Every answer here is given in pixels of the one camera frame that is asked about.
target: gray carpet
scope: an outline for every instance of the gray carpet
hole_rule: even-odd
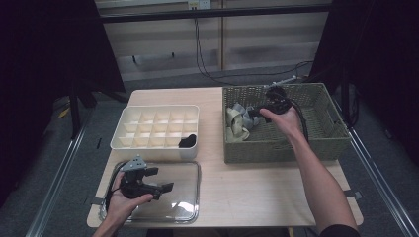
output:
[[[266,73],[278,72],[292,67],[240,70],[230,73]],[[309,68],[301,68],[299,75],[307,73]],[[270,84],[273,81],[288,79],[295,72],[276,76],[240,76],[223,78],[234,85]],[[171,78],[150,79],[126,82],[127,93],[136,89],[156,88],[191,88],[222,86],[202,75],[186,75]],[[122,109],[126,104],[118,103],[108,97],[97,94],[98,105],[86,124],[83,137],[75,159],[71,165],[63,189],[47,223],[43,236],[90,236],[94,230],[86,224],[90,205],[86,203],[97,189],[102,172],[110,153],[110,141],[118,123]],[[0,209],[0,236],[24,236],[40,207],[44,194],[48,190],[62,157],[68,148],[71,135],[70,116],[57,118],[60,110],[55,111],[52,121],[45,132],[40,147],[39,157],[22,180],[20,187],[11,193],[5,205]],[[86,109],[81,107],[82,116]],[[419,222],[416,200],[419,199],[418,167],[409,160],[396,140],[388,139],[379,120],[362,104],[360,119],[355,126],[367,149],[400,198],[413,220]],[[365,218],[360,227],[362,236],[403,236],[397,223],[382,201],[373,182],[368,176],[353,149],[348,149],[340,159],[348,182],[354,191],[362,193],[358,200]],[[145,230],[124,228],[119,236],[143,236]]]

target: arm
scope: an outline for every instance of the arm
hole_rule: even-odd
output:
[[[116,181],[112,188],[114,193],[111,197],[108,213],[105,220],[101,223],[93,235],[94,237],[114,236],[138,205],[144,204],[153,199],[153,195],[144,195],[135,199],[128,199],[124,197],[121,191],[117,190],[120,186],[123,175],[124,173],[119,173],[116,177]]]
[[[321,232],[333,224],[343,224],[358,229],[341,187],[311,150],[299,130],[295,109],[291,108],[280,116],[265,109],[262,109],[260,113],[275,123],[293,147],[305,196],[318,230]]]

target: transparent tray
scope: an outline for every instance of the transparent tray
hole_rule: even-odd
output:
[[[118,171],[121,164],[116,166],[114,172]],[[147,167],[157,167],[159,171],[157,175],[144,177],[143,181],[146,184],[162,185],[173,182],[173,190],[163,194],[160,200],[152,200],[138,206],[126,222],[189,223],[195,221],[199,211],[200,165],[197,162],[147,163]],[[106,214],[105,204],[102,204],[99,217],[103,220]]]

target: forearm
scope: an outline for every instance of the forearm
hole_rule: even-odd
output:
[[[99,228],[96,230],[93,237],[112,237],[116,236],[118,229],[121,226],[110,218],[106,218]]]
[[[293,146],[308,205],[319,231],[332,224],[345,224],[357,229],[342,188],[319,161],[301,132],[294,132],[288,140]]]

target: wooden table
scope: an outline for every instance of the wooden table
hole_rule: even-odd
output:
[[[222,147],[222,88],[134,91],[129,106],[197,105],[200,107],[198,155],[202,180],[198,219],[188,225],[136,222],[141,228],[313,226],[296,162],[225,164]],[[96,197],[104,196],[113,169],[122,159],[112,151]],[[343,190],[350,187],[338,161],[323,163]],[[357,224],[364,218],[353,197],[348,198]],[[91,227],[101,223],[99,206],[87,218]]]

